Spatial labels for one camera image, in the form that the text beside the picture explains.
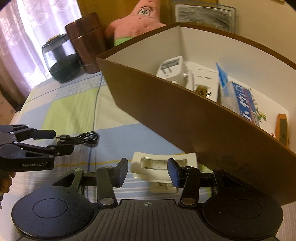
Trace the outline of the person's left hand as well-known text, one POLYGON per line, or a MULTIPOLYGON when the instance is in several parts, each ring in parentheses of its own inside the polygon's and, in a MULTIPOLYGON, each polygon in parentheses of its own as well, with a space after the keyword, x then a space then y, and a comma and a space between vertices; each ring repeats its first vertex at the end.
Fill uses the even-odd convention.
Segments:
POLYGON ((8 193, 12 185, 12 178, 16 176, 16 172, 6 172, 1 170, 0 188, 1 192, 8 193))

